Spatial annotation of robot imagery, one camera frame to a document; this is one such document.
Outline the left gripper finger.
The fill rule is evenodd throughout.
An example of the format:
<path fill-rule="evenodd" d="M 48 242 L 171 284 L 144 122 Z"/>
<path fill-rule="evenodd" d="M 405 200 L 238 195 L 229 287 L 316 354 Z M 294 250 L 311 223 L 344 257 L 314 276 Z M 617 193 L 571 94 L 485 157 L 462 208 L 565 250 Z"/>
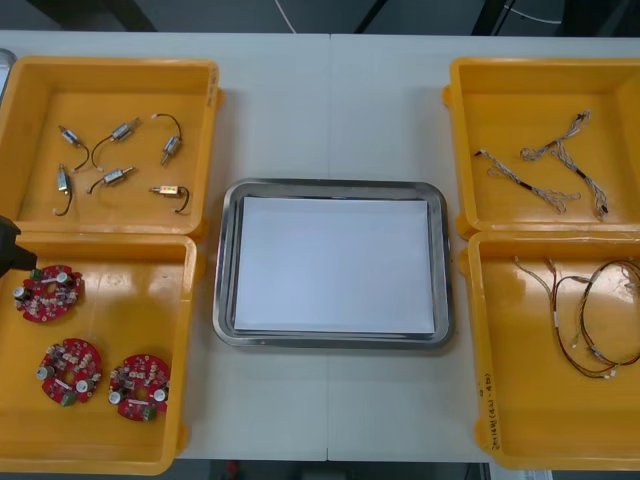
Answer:
<path fill-rule="evenodd" d="M 0 216 L 0 245 L 15 246 L 16 238 L 21 234 L 21 230 L 7 217 Z"/>
<path fill-rule="evenodd" d="M 36 268 L 37 256 L 16 244 L 1 246 L 0 277 L 11 270 L 31 271 Z"/>

